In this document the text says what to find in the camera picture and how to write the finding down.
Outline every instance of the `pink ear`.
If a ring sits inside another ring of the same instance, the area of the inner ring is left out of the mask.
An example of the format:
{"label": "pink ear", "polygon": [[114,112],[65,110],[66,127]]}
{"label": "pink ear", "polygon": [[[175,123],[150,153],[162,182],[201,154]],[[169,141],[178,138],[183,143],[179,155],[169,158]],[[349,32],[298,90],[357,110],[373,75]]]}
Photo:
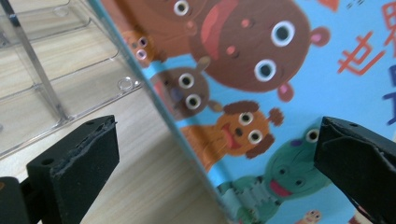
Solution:
{"label": "pink ear", "polygon": [[287,82],[277,88],[277,96],[283,102],[289,102],[294,96],[293,87]]}
{"label": "pink ear", "polygon": [[323,47],[330,40],[330,31],[325,27],[318,27],[311,32],[311,43]]}

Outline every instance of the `white eye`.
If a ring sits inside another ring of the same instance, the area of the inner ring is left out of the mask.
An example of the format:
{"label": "white eye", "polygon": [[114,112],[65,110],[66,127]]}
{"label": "white eye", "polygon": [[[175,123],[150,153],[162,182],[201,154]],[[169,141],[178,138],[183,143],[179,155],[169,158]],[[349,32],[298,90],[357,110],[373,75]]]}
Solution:
{"label": "white eye", "polygon": [[138,50],[136,53],[136,58],[138,60],[145,60],[147,57],[148,57],[148,54],[143,49]]}
{"label": "white eye", "polygon": [[251,123],[251,121],[253,121],[253,115],[250,112],[239,115],[240,124],[247,126],[249,123]]}
{"label": "white eye", "polygon": [[190,73],[185,73],[178,79],[178,85],[181,88],[189,89],[194,85],[194,77]]}
{"label": "white eye", "polygon": [[186,15],[187,12],[189,11],[189,9],[190,9],[189,3],[187,1],[184,1],[184,0],[179,0],[174,5],[174,12],[178,16]]}
{"label": "white eye", "polygon": [[305,136],[305,140],[309,143],[316,143],[318,141],[318,138],[319,129],[312,129]]}
{"label": "white eye", "polygon": [[285,47],[294,38],[294,34],[295,29],[293,23],[289,21],[280,21],[272,30],[271,39],[276,46]]}
{"label": "white eye", "polygon": [[196,109],[201,104],[201,97],[197,94],[191,94],[186,98],[186,106],[188,109]]}
{"label": "white eye", "polygon": [[141,37],[141,38],[139,39],[139,41],[138,41],[140,47],[142,47],[142,48],[144,48],[145,46],[147,46],[147,45],[148,45],[148,42],[149,42],[148,39],[145,38],[145,37]]}
{"label": "white eye", "polygon": [[274,61],[264,59],[259,61],[254,67],[254,74],[261,82],[267,82],[274,77],[276,73],[276,64]]}
{"label": "white eye", "polygon": [[259,130],[253,130],[247,138],[251,144],[257,145],[262,140],[262,133]]}

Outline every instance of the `transparent acrylic stand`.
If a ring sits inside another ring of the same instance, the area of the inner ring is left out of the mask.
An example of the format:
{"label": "transparent acrylic stand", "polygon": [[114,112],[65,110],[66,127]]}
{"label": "transparent acrylic stand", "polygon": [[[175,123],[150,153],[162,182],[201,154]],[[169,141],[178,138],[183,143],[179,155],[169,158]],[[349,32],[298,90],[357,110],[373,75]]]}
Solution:
{"label": "transparent acrylic stand", "polygon": [[0,3],[0,158],[140,87],[83,2]]}

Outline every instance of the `wooden table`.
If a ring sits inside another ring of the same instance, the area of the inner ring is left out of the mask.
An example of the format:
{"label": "wooden table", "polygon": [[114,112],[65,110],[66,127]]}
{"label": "wooden table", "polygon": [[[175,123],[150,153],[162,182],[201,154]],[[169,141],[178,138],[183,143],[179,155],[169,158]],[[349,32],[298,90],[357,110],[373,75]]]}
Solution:
{"label": "wooden table", "polygon": [[[17,2],[26,6],[25,1]],[[22,181],[27,176],[28,161],[81,123],[110,114],[118,122],[120,164],[82,223],[226,223],[217,203],[143,90],[3,158],[0,176],[16,176]]]}

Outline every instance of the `green cartoon animal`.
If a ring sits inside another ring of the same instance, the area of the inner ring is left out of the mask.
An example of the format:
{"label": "green cartoon animal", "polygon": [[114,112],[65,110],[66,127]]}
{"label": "green cartoon animal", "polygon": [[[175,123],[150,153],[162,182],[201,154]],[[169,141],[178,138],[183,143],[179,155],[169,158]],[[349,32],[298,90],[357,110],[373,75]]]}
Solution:
{"label": "green cartoon animal", "polygon": [[302,198],[331,184],[314,167],[318,129],[281,146],[259,176],[243,176],[218,186],[221,198],[239,223],[265,223],[288,200]]}

